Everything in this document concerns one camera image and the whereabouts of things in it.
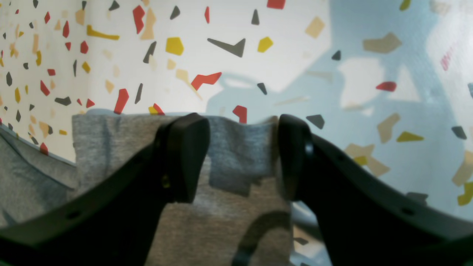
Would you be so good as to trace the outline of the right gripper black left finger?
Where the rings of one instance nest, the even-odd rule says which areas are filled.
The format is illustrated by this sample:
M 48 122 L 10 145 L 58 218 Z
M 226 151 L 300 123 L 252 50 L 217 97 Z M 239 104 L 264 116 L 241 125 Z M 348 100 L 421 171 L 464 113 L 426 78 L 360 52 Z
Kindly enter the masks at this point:
M 211 140 L 191 113 L 159 126 L 152 143 L 66 205 L 1 230 L 7 266 L 142 266 L 161 212 L 191 204 Z

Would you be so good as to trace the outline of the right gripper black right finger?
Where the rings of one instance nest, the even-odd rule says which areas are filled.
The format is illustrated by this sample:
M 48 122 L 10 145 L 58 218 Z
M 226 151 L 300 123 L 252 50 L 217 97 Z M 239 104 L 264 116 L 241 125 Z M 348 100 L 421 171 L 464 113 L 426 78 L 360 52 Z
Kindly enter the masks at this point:
M 334 266 L 471 266 L 472 223 L 384 184 L 298 117 L 283 114 L 285 193 L 314 213 Z

